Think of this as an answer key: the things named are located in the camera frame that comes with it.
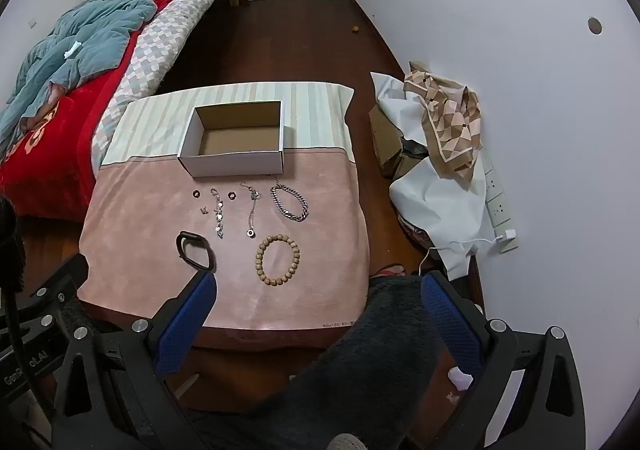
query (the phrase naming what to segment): red blanket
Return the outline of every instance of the red blanket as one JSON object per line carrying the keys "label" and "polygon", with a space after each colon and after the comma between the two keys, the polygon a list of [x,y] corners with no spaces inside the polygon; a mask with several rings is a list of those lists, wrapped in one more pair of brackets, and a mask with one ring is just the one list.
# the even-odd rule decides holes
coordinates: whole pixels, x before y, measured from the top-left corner
{"label": "red blanket", "polygon": [[[154,0],[158,12],[172,0]],[[131,34],[120,65],[63,96],[0,166],[0,191],[20,215],[83,221],[95,176],[94,131],[129,67],[141,28]]]}

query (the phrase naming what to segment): necklace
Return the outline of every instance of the necklace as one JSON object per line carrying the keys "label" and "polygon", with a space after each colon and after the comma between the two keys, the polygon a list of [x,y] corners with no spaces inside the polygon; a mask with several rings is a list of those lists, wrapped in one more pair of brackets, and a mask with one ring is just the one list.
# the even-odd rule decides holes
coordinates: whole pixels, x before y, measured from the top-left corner
{"label": "necklace", "polygon": [[248,188],[251,193],[251,201],[253,202],[253,206],[251,207],[251,211],[249,212],[249,229],[246,231],[247,237],[253,239],[255,237],[255,227],[254,227],[254,214],[255,214],[255,202],[260,199],[260,193],[252,186],[247,185],[244,181],[240,184],[240,186],[244,186],[244,188]]}
{"label": "necklace", "polygon": [[[270,279],[264,274],[262,259],[264,256],[264,252],[267,250],[269,245],[276,241],[287,243],[293,249],[293,260],[291,262],[289,270],[287,270],[287,273],[285,273],[282,277],[278,277],[277,279]],[[260,278],[260,280],[263,281],[267,286],[281,286],[282,284],[289,282],[289,280],[292,279],[293,275],[296,273],[299,264],[300,248],[291,237],[283,234],[267,236],[267,238],[260,243],[258,251],[255,252],[255,272],[258,274],[258,278]]]}
{"label": "necklace", "polygon": [[[270,192],[271,192],[271,197],[273,198],[273,202],[276,204],[276,208],[287,219],[291,219],[292,221],[298,221],[299,223],[302,223],[302,221],[304,221],[306,217],[309,215],[309,205],[306,203],[306,199],[303,198],[298,192],[293,190],[290,186],[283,185],[280,182],[280,179],[278,178],[277,175],[275,176],[275,178],[276,178],[276,184],[271,187]],[[302,214],[295,215],[293,212],[290,212],[289,210],[284,208],[282,205],[282,201],[280,201],[280,198],[276,193],[276,190],[284,190],[285,192],[295,197],[298,201],[300,201],[300,204],[302,205]]]}

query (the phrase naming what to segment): white cable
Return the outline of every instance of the white cable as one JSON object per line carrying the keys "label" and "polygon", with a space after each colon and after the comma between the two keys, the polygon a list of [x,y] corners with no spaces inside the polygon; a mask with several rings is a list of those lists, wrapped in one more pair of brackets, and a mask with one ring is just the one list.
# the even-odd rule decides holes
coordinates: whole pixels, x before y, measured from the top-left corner
{"label": "white cable", "polygon": [[[503,238],[504,238],[503,235],[498,235],[493,241],[490,241],[489,239],[479,238],[479,239],[469,239],[468,241],[449,241],[449,244],[463,245],[465,243],[474,243],[476,241],[484,241],[485,243],[489,243],[489,244],[492,245],[494,243],[497,243],[498,241],[500,241]],[[418,266],[418,275],[422,274],[422,265],[427,260],[427,257],[429,256],[429,252],[431,252],[431,250],[450,250],[450,248],[449,247],[443,247],[443,246],[432,246],[431,248],[429,248],[427,250],[427,253],[424,256],[423,260],[421,260],[420,265]]]}
{"label": "white cable", "polygon": [[198,381],[199,377],[200,375],[197,372],[196,374],[192,374],[191,376],[189,376],[189,378],[187,378],[181,386],[175,389],[175,399],[179,400],[180,397],[191,388],[191,385]]}

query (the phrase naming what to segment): blue comforter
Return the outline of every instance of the blue comforter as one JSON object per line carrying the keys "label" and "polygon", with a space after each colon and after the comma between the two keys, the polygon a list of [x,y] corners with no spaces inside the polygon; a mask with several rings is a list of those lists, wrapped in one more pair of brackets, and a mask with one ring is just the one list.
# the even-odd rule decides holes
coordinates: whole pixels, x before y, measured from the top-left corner
{"label": "blue comforter", "polygon": [[[7,107],[0,110],[0,159],[20,137],[20,118],[36,115],[49,99],[52,83],[70,91],[116,68],[131,32],[156,10],[152,0],[87,0],[60,17],[24,59]],[[65,59],[76,41],[82,46]]]}

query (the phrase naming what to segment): checkered mattress pad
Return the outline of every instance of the checkered mattress pad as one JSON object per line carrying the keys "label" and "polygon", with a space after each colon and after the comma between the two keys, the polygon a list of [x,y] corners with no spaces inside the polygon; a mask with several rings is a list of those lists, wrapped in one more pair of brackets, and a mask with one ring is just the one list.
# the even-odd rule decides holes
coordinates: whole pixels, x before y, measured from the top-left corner
{"label": "checkered mattress pad", "polygon": [[94,174],[129,103],[153,95],[171,69],[191,30],[215,0],[173,0],[144,28],[133,56],[96,127],[91,146]]}

